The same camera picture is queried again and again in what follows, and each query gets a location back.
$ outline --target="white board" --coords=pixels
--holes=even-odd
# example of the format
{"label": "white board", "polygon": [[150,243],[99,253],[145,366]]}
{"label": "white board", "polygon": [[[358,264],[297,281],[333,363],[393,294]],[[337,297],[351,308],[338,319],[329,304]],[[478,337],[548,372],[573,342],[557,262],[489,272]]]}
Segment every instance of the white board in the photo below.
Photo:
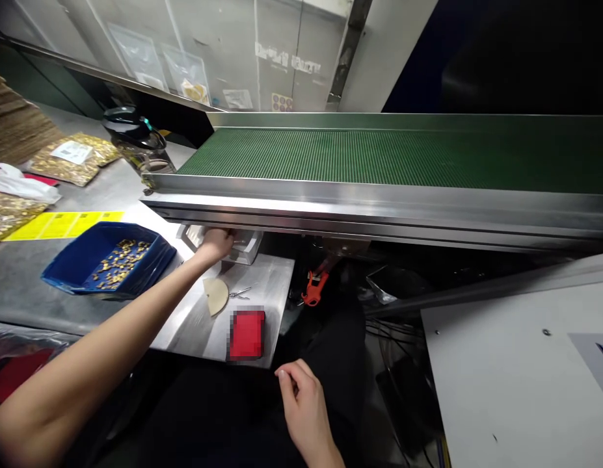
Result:
{"label": "white board", "polygon": [[455,468],[603,467],[603,389],[569,336],[603,337],[603,282],[422,317]]}

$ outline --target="white glove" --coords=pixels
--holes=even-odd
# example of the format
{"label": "white glove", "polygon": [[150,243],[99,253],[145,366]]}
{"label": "white glove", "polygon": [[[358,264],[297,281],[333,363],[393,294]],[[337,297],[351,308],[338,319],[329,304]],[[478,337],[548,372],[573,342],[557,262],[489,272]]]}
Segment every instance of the white glove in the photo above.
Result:
{"label": "white glove", "polygon": [[34,179],[26,179],[19,169],[3,162],[0,162],[0,192],[50,204],[60,200],[56,187]]}

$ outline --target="blue tray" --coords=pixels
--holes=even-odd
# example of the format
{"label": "blue tray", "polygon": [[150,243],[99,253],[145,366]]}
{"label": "blue tray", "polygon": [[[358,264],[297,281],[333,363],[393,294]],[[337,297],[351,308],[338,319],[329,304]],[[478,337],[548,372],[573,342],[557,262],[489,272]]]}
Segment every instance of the blue tray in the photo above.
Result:
{"label": "blue tray", "polygon": [[[135,251],[139,242],[150,246],[143,257],[118,284],[117,289],[100,289],[106,282],[106,273],[99,272],[101,261],[116,257],[117,244],[124,239],[134,240]],[[99,222],[83,232],[65,247],[41,275],[46,283],[68,294],[96,294],[106,299],[131,299],[149,289],[176,255],[160,234],[138,224]]]}

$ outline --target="blurred red object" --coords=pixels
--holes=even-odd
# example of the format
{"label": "blurred red object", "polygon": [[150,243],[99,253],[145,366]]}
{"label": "blurred red object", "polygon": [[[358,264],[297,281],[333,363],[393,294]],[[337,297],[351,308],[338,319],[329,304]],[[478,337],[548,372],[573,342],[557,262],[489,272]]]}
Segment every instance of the blurred red object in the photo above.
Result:
{"label": "blurred red object", "polygon": [[248,361],[262,357],[264,320],[264,311],[236,311],[230,332],[229,361]]}
{"label": "blurred red object", "polygon": [[55,185],[59,184],[59,182],[57,180],[48,179],[47,177],[41,177],[40,175],[36,175],[36,174],[24,174],[23,176],[26,179],[34,179],[34,180],[38,180],[39,182],[43,182],[44,184],[47,184],[50,187],[54,187]]}
{"label": "blurred red object", "polygon": [[43,349],[27,356],[0,359],[0,403],[43,367],[52,353],[52,349]]}

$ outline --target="orange tool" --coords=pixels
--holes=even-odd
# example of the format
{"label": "orange tool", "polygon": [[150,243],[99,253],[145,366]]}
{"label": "orange tool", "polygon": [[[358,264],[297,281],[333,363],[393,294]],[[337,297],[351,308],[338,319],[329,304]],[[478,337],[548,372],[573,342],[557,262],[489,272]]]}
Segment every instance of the orange tool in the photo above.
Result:
{"label": "orange tool", "polygon": [[[323,290],[323,286],[327,282],[329,278],[329,272],[334,265],[340,261],[341,257],[334,254],[329,254],[321,263],[321,266],[317,269],[316,274],[313,274],[310,271],[310,281],[308,281],[308,287],[306,288],[306,294],[301,294],[301,298],[306,306],[314,307],[321,301],[321,291]],[[317,285],[313,285],[312,281],[314,280],[314,276],[319,278],[319,283]]]}
{"label": "orange tool", "polygon": [[314,279],[314,275],[310,272],[310,281],[308,282],[308,287],[306,289],[306,294],[301,294],[303,298],[303,302],[306,306],[314,307],[321,300],[321,291],[323,290],[323,286],[325,286],[325,282],[329,278],[329,273],[323,272],[321,274],[321,279],[319,280],[319,284],[316,286],[312,284],[312,280]]}

